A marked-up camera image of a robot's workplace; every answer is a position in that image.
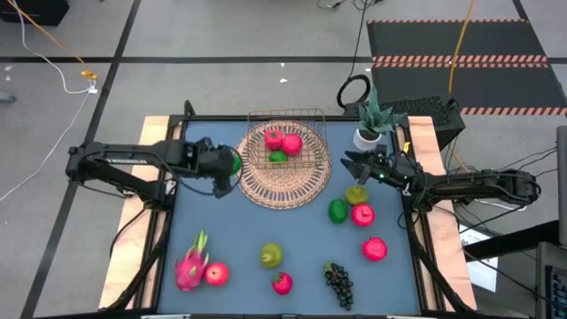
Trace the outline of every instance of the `red fruit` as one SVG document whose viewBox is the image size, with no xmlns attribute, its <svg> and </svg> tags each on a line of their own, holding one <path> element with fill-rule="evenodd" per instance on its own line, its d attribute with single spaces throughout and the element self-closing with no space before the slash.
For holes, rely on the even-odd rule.
<svg viewBox="0 0 567 319">
<path fill-rule="evenodd" d="M 302 145 L 303 141 L 301 141 L 301 137 L 295 134 L 289 134 L 283 138 L 282 150 L 287 155 L 297 155 L 301 153 Z"/>
<path fill-rule="evenodd" d="M 362 254 L 369 261 L 381 261 L 388 254 L 388 247 L 382 238 L 371 237 L 362 244 Z"/>
<path fill-rule="evenodd" d="M 266 131 L 266 134 L 264 134 L 264 142 L 266 142 L 266 147 L 268 147 L 270 151 L 279 150 L 284 142 L 282 131 L 279 129 Z"/>
<path fill-rule="evenodd" d="M 274 292 L 278 295 L 283 296 L 290 293 L 292 286 L 293 279 L 291 279 L 290 275 L 284 272 L 277 273 L 274 276 L 274 279 L 272 279 L 272 288 L 274 288 Z"/>
<path fill-rule="evenodd" d="M 207 267 L 205 279 L 210 285 L 224 285 L 230 277 L 230 270 L 226 264 L 215 262 Z"/>
<path fill-rule="evenodd" d="M 351 212 L 353 222 L 360 227 L 368 227 L 374 222 L 374 209 L 368 204 L 359 204 Z"/>
</svg>

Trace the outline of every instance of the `gray floor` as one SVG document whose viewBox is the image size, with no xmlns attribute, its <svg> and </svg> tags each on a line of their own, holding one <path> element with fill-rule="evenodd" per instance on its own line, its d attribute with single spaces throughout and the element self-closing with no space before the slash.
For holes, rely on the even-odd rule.
<svg viewBox="0 0 567 319">
<path fill-rule="evenodd" d="M 567 56 L 567 25 L 562 15 L 567 4 L 563 0 L 522 2 L 549 57 Z M 131 3 L 73 0 L 61 26 L 49 30 L 82 56 L 111 57 Z M 468 5 L 466 0 L 384 0 L 367 12 L 367 18 L 462 19 Z M 473 17 L 518 18 L 511 0 L 478 0 Z M 143 0 L 125 56 L 350 56 L 359 21 L 360 13 L 349 1 L 337 12 L 326 12 L 316 8 L 315 0 Z M 68 55 L 31 27 L 27 31 L 33 50 Z M 18 25 L 0 21 L 0 34 L 0 56 L 27 56 L 20 45 Z M 366 32 L 362 32 L 360 54 L 369 55 Z M 12 69 L 4 71 L 7 66 Z M 108 67 L 91 66 L 101 77 L 99 88 Z M 367 72 L 367 67 L 358 64 L 355 74 Z M 70 89 L 86 87 L 78 76 L 81 66 L 64 64 L 61 68 Z M 554 70 L 563 86 L 567 85 L 567 66 L 554 66 Z M 180 113 L 186 98 L 201 114 L 285 107 L 320 107 L 329 114 L 340 113 L 335 94 L 349 71 L 349 64 L 337 63 L 122 64 L 97 140 L 135 143 L 144 116 Z M 41 164 L 83 97 L 64 93 L 58 74 L 45 64 L 0 64 L 0 74 L 0 88 L 19 98 L 13 105 L 0 105 L 4 150 L 0 195 L 4 195 Z M 355 98 L 358 91 L 353 86 L 347 95 Z M 3 318 L 15 318 L 21 312 L 65 192 L 66 150 L 83 139 L 96 100 L 88 101 L 42 173 L 0 203 Z M 464 120 L 467 129 L 457 151 L 476 167 L 500 167 L 544 150 L 555 141 L 555 127 L 567 124 L 563 116 L 465 116 Z M 538 173 L 555 164 L 554 158 L 548 158 L 529 171 Z M 507 233 L 556 218 L 555 176 L 544 175 L 539 181 L 543 195 L 537 203 L 489 227 Z M 96 310 L 121 207 L 118 199 L 79 190 L 35 315 Z M 472 204 L 470 210 L 483 219 L 502 211 L 478 204 Z"/>
</svg>

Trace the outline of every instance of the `wooden board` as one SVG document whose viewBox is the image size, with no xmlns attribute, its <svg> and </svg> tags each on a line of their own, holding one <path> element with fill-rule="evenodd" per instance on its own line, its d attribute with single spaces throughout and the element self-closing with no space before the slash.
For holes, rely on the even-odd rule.
<svg viewBox="0 0 567 319">
<path fill-rule="evenodd" d="M 422 165 L 423 169 L 434 175 L 444 175 L 443 161 L 439 153 L 437 137 L 435 136 L 435 128 L 431 117 L 410 116 L 409 132 L 413 142 L 414 152 L 417 161 Z M 445 208 L 453 212 L 453 205 L 450 201 L 445 200 L 439 202 L 437 206 Z M 433 208 L 427 215 L 431 230 L 431 239 L 433 249 L 435 251 L 435 259 L 439 267 L 439 271 L 449 282 L 455 292 L 461 297 L 462 301 L 472 307 L 477 308 L 475 296 L 470 284 L 469 270 L 462 253 L 461 238 L 459 229 L 454 218 L 454 214 L 450 214 L 441 209 Z M 431 287 L 431 276 L 422 267 L 424 272 L 424 281 L 429 283 L 426 287 L 426 297 L 429 309 L 434 309 L 435 304 L 430 300 L 434 300 Z M 445 300 L 447 311 L 452 310 L 451 305 Z"/>
<path fill-rule="evenodd" d="M 168 116 L 146 117 L 139 144 L 154 144 L 163 140 L 166 137 L 168 121 Z M 132 175 L 144 179 L 145 181 L 156 180 L 158 173 L 159 170 L 152 166 L 134 166 L 132 168 Z M 138 197 L 126 199 L 124 201 L 124 207 L 122 208 L 118 229 L 140 212 L 142 207 L 142 202 Z M 100 307 L 106 307 L 117 300 L 140 268 L 149 224 L 150 212 L 147 211 L 136 222 L 132 223 L 116 241 L 113 256 L 110 259 L 106 273 L 105 286 L 99 303 Z M 148 274 L 146 288 L 153 288 L 153 285 L 149 285 L 148 282 L 153 283 L 154 277 L 155 267 Z M 144 299 L 144 306 L 146 302 L 149 302 L 149 299 Z"/>
</svg>

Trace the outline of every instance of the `white cable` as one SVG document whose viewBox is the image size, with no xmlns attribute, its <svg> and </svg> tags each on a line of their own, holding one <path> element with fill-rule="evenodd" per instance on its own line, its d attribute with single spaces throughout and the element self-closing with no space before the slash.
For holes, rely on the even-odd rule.
<svg viewBox="0 0 567 319">
<path fill-rule="evenodd" d="M 487 201 L 480 200 L 480 199 L 475 199 L 475 201 L 476 201 L 477 203 L 480 203 L 480 204 L 483 204 L 483 205 L 496 206 L 496 207 L 500 207 L 500 208 L 504 208 L 504 209 L 508 209 L 508 210 L 514 209 L 514 208 L 512 208 L 512 207 L 504 206 L 504 205 L 501 205 L 501 204 L 498 204 L 498 203 L 487 202 Z M 518 212 L 523 212 L 526 208 L 527 208 L 527 206 L 525 206 L 525 207 L 522 208 L 522 209 L 518 209 L 517 211 L 518 211 Z"/>
<path fill-rule="evenodd" d="M 81 106 L 79 107 L 79 109 L 77 110 L 77 113 L 75 113 L 73 120 L 71 121 L 71 124 L 67 127 L 67 129 L 63 132 L 63 134 L 61 134 L 61 136 L 59 137 L 59 139 L 57 140 L 57 142 L 55 143 L 55 145 L 53 145 L 53 147 L 51 148 L 51 151 L 47 154 L 47 156 L 45 157 L 45 159 L 42 162 L 42 165 L 40 165 L 39 168 L 37 168 L 37 170 L 30 176 L 28 176 L 25 180 L 21 181 L 18 185 L 16 185 L 16 187 L 12 188 L 11 190 L 9 190 L 4 196 L 2 196 L 0 198 L 0 202 L 2 202 L 5 198 L 7 198 L 8 196 L 10 196 L 10 194 L 12 194 L 13 192 L 15 192 L 18 188 L 20 188 L 23 184 L 27 183 L 29 180 L 31 180 L 32 178 L 34 178 L 34 176 L 38 175 L 39 172 L 42 170 L 42 168 L 45 166 L 45 162 L 47 162 L 47 160 L 49 159 L 49 157 L 51 156 L 51 154 L 53 154 L 53 152 L 55 151 L 55 149 L 57 148 L 57 146 L 59 145 L 59 143 L 61 142 L 61 140 L 63 139 L 63 137 L 67 134 L 67 132 L 73 127 L 74 125 L 74 121 L 77 119 L 77 116 L 79 115 L 79 113 L 81 112 L 82 108 L 85 106 L 85 104 L 87 103 L 87 99 L 89 98 L 89 95 L 91 93 L 87 92 L 87 96 L 85 97 L 85 99 L 82 101 Z"/>
<path fill-rule="evenodd" d="M 14 2 L 14 4 L 18 7 L 18 3 L 16 2 L 16 0 L 13 0 L 13 2 Z M 77 92 L 72 92 L 72 91 L 68 90 L 68 89 L 67 89 L 67 84 L 66 84 L 66 81 L 65 81 L 65 76 L 63 75 L 63 72 L 61 71 L 61 69 L 58 68 L 58 67 L 57 67 L 56 65 L 54 65 L 53 63 L 51 63 L 51 61 L 49 61 L 45 56 L 43 56 L 43 55 L 41 55 L 41 54 L 39 54 L 39 53 L 35 53 L 35 52 L 31 51 L 31 50 L 27 47 L 27 44 L 26 44 L 26 27 L 25 27 L 25 24 L 24 24 L 24 17 L 22 17 L 21 12 L 20 12 L 19 10 L 16 10 L 16 11 L 18 12 L 18 15 L 19 15 L 19 22 L 20 22 L 20 24 L 21 24 L 21 43 L 24 45 L 24 48 L 26 48 L 26 50 L 27 50 L 29 53 L 31 53 L 31 54 L 33 54 L 33 55 L 39 57 L 39 58 L 44 59 L 45 62 L 49 63 L 50 66 L 53 66 L 53 67 L 59 72 L 59 74 L 61 75 L 61 80 L 63 81 L 63 89 L 65 90 L 65 92 L 67 92 L 68 94 L 82 94 L 82 93 L 88 92 L 90 89 L 94 89 L 94 85 L 91 85 L 91 86 L 88 87 L 87 89 L 80 90 L 80 91 L 77 91 Z"/>
</svg>

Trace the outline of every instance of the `dragon fruit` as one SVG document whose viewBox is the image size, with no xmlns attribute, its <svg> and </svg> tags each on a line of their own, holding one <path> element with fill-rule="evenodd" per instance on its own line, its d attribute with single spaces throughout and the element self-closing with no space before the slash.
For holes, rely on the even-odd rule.
<svg viewBox="0 0 567 319">
<path fill-rule="evenodd" d="M 183 292 L 190 292 L 199 284 L 205 274 L 206 264 L 209 262 L 209 253 L 206 254 L 205 259 L 201 258 L 201 253 L 205 248 L 207 235 L 201 230 L 193 246 L 189 248 L 185 257 L 181 262 L 175 261 L 175 283 L 179 290 Z"/>
</svg>

